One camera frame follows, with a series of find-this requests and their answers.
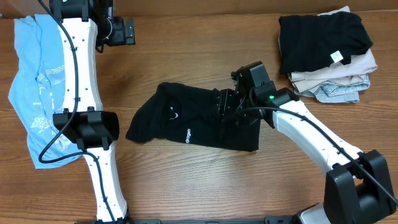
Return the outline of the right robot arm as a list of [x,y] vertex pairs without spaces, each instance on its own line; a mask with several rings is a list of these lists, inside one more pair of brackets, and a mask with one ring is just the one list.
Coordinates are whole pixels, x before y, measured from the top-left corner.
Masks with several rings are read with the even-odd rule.
[[260,61],[231,72],[235,90],[223,90],[218,113],[244,126],[265,120],[286,135],[325,175],[323,203],[264,223],[376,223],[397,210],[389,168],[377,150],[363,152],[342,140],[309,112],[288,88],[277,90]]

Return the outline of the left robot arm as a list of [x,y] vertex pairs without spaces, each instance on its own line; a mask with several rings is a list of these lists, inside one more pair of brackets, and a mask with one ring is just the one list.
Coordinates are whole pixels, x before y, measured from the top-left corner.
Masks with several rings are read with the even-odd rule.
[[96,197],[95,223],[132,223],[123,197],[116,167],[119,120],[105,111],[100,98],[97,53],[104,46],[134,45],[134,23],[114,16],[114,1],[50,1],[44,7],[58,24],[65,64],[63,111],[53,115],[58,129],[54,137],[65,136],[89,168]]

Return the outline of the black t-shirt with logo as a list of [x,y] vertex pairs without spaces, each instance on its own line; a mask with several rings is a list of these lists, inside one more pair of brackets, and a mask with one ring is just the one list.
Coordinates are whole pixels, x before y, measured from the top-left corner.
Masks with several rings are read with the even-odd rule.
[[135,113],[126,139],[146,143],[155,138],[237,151],[259,149],[260,121],[237,126],[217,112],[221,91],[163,82]]

